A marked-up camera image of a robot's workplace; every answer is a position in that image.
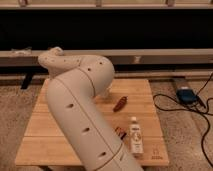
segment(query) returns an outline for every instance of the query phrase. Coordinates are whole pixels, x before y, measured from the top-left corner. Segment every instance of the floor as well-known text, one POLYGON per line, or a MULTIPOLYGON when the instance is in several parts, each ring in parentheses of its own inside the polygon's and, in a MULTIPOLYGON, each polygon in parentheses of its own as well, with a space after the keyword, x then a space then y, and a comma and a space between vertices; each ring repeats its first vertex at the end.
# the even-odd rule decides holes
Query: floor
MULTIPOLYGON (((30 118, 37 95, 45 76, 35 76, 27 90, 21 90, 23 76, 0 76, 0 171, 40 171, 38 167, 17 167, 14 159, 30 118)), ((205 83, 204 79, 189 80, 195 92, 205 83)), ((175 96, 169 80, 150 81, 153 94, 165 93, 175 96)), ((211 81, 201 97, 213 96, 211 81)), ((156 101, 160 106, 178 107, 166 99, 156 101)), ((201 148, 200 140, 206 128, 203 118, 189 112, 162 112, 157 110, 167 146, 170 165, 149 167, 147 171, 210 171, 201 148)), ((205 142, 206 151, 213 161, 213 131, 205 142)), ((51 167, 54 171, 84 171, 83 168, 51 167)))

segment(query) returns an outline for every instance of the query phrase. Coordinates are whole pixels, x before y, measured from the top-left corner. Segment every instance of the small brown item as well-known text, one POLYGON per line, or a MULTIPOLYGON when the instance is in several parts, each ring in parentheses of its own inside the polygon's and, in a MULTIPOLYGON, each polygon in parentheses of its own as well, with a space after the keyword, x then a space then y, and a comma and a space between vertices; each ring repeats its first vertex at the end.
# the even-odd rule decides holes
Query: small brown item
POLYGON ((127 97, 124 96, 115 105, 115 107, 113 108, 113 111, 117 112, 117 111, 121 110, 125 106, 126 103, 127 103, 127 97))

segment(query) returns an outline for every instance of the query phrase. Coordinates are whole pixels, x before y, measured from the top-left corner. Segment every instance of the black wall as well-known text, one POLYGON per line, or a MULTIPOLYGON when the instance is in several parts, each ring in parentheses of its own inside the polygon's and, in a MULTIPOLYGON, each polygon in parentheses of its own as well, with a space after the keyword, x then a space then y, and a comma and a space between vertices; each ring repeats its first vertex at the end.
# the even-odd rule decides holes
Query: black wall
POLYGON ((213 10, 0 10, 0 50, 213 48, 213 10))

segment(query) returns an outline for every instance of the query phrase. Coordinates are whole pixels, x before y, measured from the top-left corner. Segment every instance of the wood plank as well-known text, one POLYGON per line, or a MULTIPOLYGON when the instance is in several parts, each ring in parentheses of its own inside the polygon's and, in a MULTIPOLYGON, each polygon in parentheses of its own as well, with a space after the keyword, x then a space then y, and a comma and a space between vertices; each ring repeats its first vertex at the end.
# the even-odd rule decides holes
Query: wood plank
MULTIPOLYGON (((48 83, 49 80, 45 80, 38 96, 16 164, 81 165, 48 109, 45 99, 48 83)), ((97 96, 94 103, 113 128, 119 126, 127 131, 124 139, 127 146, 130 118, 136 116, 142 128, 145 151, 143 157, 138 159, 139 162, 150 166, 168 165, 167 151, 148 80, 114 79, 109 97, 103 99, 97 96), (128 96, 128 102, 121 111, 114 113, 113 107, 122 96, 128 96)))
MULTIPOLYGON (((105 119, 115 129, 116 127, 123 128, 126 132, 129 131, 129 119, 121 116, 105 116, 105 119)), ((157 117, 142 117, 139 119, 144 137, 162 137, 160 123, 157 117)), ((41 116, 33 115, 29 121, 24 136, 64 136, 56 121, 51 115, 41 116)))
MULTIPOLYGON (((168 155, 162 137, 146 138, 143 142, 143 157, 137 159, 142 166, 168 165, 168 155)), ((64 137, 24 137, 15 164, 82 165, 64 137)))

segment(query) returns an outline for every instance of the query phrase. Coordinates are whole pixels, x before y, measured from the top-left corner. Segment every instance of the circular hole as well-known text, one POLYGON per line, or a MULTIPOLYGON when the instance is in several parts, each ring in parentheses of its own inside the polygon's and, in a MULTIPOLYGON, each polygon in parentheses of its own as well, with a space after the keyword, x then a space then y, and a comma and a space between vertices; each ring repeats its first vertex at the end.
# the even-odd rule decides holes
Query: circular hole
POLYGON ((106 152, 103 152, 98 157, 104 157, 105 155, 106 155, 106 152))
POLYGON ((90 130, 90 128, 85 128, 84 130, 83 130, 83 132, 88 132, 90 130))
POLYGON ((72 108, 73 106, 74 106, 74 104, 69 104, 67 107, 72 108))
POLYGON ((120 157, 120 161, 122 161, 124 158, 124 154, 122 154, 122 156, 120 157))

